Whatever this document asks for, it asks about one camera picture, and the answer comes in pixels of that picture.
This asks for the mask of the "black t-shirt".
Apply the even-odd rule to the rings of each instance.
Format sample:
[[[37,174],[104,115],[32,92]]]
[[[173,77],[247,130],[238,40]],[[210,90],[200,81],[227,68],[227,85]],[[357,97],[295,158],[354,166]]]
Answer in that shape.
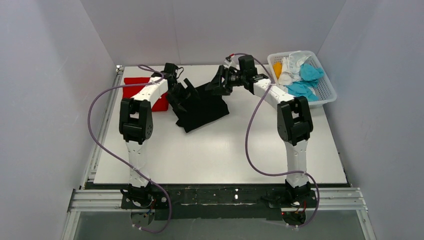
[[[227,103],[221,95],[206,90],[207,84],[196,87],[199,98],[187,99],[182,103],[186,111],[176,111],[176,125],[186,133],[196,130],[230,114]]]

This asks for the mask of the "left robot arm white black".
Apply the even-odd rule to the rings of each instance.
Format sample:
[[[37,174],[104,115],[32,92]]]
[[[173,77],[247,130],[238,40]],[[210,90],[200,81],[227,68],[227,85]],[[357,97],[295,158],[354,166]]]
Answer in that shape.
[[[137,207],[147,208],[155,203],[151,179],[142,159],[143,144],[153,134],[153,109],[166,102],[180,122],[192,112],[190,101],[199,103],[200,97],[188,79],[179,82],[182,66],[166,63],[162,71],[153,71],[150,77],[124,79],[120,102],[118,130],[125,141],[129,156],[130,180],[121,193]]]

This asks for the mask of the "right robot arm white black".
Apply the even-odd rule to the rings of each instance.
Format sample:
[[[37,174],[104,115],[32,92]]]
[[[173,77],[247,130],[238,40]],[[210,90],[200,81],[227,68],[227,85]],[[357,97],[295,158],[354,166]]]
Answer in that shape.
[[[260,98],[260,104],[266,102],[276,110],[276,128],[285,145],[287,172],[280,173],[285,177],[284,189],[267,193],[263,200],[274,208],[305,203],[314,197],[312,185],[316,183],[307,172],[307,146],[314,128],[308,100],[285,92],[272,78],[259,73],[252,55],[239,53],[238,64],[234,57],[231,54],[225,58],[205,89],[213,95],[229,96],[234,87],[244,87]]]

